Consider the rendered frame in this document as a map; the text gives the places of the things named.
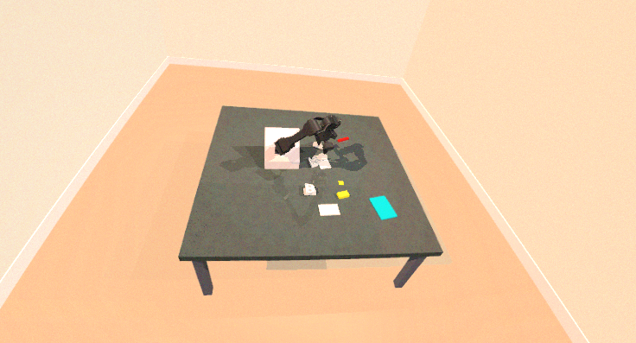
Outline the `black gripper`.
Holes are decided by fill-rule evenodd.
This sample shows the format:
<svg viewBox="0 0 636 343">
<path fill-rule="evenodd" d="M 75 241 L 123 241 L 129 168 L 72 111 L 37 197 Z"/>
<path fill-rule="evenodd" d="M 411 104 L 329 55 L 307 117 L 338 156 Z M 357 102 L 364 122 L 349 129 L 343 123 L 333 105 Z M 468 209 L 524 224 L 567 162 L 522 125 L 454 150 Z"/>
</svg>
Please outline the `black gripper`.
<svg viewBox="0 0 636 343">
<path fill-rule="evenodd" d="M 329 150 L 334 149 L 334 145 L 331 142 L 330 143 L 328 142 L 328 140 L 330 140 L 330 138 L 328 138 L 329 135 L 331 135 L 330 131 L 327 132 L 327 133 L 326 132 L 322 132 L 322 133 L 320 133 L 320 134 L 315 136 L 315 139 L 316 139 L 316 142 L 317 142 L 318 146 L 320 146 L 321 141 L 324 142 L 323 147 L 322 147 L 324 155 L 326 155 L 326 153 Z"/>
</svg>

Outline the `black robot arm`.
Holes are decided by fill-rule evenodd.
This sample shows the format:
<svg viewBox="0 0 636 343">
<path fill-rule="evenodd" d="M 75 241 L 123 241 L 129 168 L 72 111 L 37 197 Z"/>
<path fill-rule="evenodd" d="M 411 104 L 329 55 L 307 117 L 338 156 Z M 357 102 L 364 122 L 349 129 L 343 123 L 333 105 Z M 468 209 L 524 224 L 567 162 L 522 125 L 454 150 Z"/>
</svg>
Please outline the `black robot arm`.
<svg viewBox="0 0 636 343">
<path fill-rule="evenodd" d="M 321 120 L 322 122 L 318 124 L 317 120 Z M 298 131 L 292 137 L 281 137 L 276 142 L 274 142 L 275 154 L 279 154 L 281 156 L 288 153 L 292 148 L 296 146 L 295 143 L 306 136 L 316 136 L 322 132 L 327 133 L 330 131 L 331 135 L 329 135 L 328 138 L 335 139 L 337 137 L 337 134 L 334 132 L 334 129 L 338 128 L 338 126 L 340 125 L 340 121 L 341 119 L 335 117 L 335 115 L 328 115 L 325 117 L 317 116 L 309 119 L 307 123 L 304 124 L 303 129 Z"/>
</svg>

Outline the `cyan flat rectangular plate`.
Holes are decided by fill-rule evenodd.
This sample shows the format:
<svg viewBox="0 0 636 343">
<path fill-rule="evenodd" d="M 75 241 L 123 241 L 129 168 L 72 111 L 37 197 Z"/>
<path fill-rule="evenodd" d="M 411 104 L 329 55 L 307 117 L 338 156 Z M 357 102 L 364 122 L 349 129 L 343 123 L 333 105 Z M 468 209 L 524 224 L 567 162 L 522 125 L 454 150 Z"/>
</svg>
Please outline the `cyan flat rectangular plate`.
<svg viewBox="0 0 636 343">
<path fill-rule="evenodd" d="M 382 220 L 397 217 L 385 196 L 371 198 L 369 200 Z"/>
</svg>

